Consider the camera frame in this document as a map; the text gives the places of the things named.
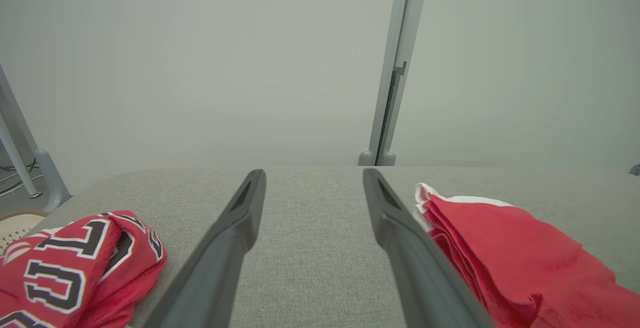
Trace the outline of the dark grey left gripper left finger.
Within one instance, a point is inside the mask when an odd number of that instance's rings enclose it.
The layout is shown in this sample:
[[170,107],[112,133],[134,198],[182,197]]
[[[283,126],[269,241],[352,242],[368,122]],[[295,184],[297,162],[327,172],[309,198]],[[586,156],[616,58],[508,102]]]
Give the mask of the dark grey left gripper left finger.
[[243,259],[258,239],[265,194],[265,171],[250,171],[142,328],[229,328]]

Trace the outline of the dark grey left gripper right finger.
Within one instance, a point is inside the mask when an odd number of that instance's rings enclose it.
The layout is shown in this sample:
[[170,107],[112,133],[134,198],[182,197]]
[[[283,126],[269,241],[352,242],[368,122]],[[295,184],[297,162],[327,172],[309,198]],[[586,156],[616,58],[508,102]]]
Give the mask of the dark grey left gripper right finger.
[[388,255],[407,328],[495,328],[382,173],[367,168],[362,182],[375,240]]

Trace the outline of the red Bulls basketball jersey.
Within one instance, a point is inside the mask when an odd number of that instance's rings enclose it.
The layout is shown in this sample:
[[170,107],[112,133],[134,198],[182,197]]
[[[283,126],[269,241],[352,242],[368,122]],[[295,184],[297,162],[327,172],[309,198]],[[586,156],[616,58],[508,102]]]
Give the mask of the red Bulls basketball jersey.
[[131,211],[23,237],[0,254],[0,328],[126,328],[167,259]]

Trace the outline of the red shorts with white trim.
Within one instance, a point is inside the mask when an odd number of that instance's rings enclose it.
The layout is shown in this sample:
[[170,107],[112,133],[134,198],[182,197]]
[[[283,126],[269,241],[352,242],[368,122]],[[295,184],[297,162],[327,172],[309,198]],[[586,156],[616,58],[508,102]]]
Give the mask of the red shorts with white trim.
[[510,203],[415,187],[414,219],[498,328],[640,328],[640,294],[582,244]]

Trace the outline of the grey fabric padded surface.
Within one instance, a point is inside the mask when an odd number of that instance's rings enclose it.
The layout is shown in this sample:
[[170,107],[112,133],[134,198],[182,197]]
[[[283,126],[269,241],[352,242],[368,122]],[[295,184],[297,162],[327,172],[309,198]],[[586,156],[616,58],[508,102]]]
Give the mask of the grey fabric padded surface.
[[[511,203],[578,241],[640,293],[640,177],[595,170],[381,167],[404,205],[415,186]],[[140,327],[215,222],[248,168],[135,171],[76,193],[27,232],[130,210],[158,233],[167,265],[135,310]],[[375,241],[362,167],[270,167],[256,244],[244,257],[233,328],[405,327],[386,253]]]

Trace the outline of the thin grey metal pole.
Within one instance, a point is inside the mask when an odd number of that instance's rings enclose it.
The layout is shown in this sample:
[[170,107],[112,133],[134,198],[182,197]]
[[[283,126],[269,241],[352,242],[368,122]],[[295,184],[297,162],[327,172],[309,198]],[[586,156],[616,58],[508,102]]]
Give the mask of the thin grey metal pole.
[[42,193],[36,189],[34,185],[34,178],[31,175],[34,164],[37,165],[37,160],[34,160],[31,164],[25,164],[2,113],[0,113],[0,142],[5,149],[8,158],[13,164],[13,175],[19,176],[19,182],[3,191],[0,191],[0,197],[11,195],[22,188],[27,191],[29,199],[41,196]]

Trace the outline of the beige perforated laundry basket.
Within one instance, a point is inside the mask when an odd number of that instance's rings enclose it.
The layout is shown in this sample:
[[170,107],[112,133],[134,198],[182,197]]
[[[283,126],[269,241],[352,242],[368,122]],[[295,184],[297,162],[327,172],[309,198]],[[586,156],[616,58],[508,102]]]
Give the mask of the beige perforated laundry basket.
[[25,236],[48,215],[43,211],[16,211],[0,216],[0,255],[7,246]]

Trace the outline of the grey curved frame leg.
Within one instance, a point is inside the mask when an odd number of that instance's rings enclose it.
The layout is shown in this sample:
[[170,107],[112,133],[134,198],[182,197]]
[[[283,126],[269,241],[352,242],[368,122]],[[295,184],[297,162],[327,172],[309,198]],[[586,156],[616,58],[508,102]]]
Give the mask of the grey curved frame leg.
[[15,120],[19,132],[26,141],[32,156],[37,160],[37,164],[40,167],[39,170],[41,171],[46,182],[46,186],[48,187],[50,196],[48,198],[48,203],[43,210],[45,212],[53,212],[60,207],[60,205],[69,200],[71,195],[50,153],[39,147],[38,143],[35,141],[35,137],[19,107],[18,100],[11,89],[9,80],[6,77],[6,73],[3,70],[2,65],[0,65],[0,97],[6,98],[8,113]]

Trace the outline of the grey vertical partition post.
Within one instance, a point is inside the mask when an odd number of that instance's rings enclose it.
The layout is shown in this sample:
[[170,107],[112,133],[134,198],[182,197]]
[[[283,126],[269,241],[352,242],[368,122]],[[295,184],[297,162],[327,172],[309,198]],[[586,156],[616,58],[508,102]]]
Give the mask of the grey vertical partition post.
[[393,0],[368,149],[359,166],[394,166],[394,132],[425,0]]

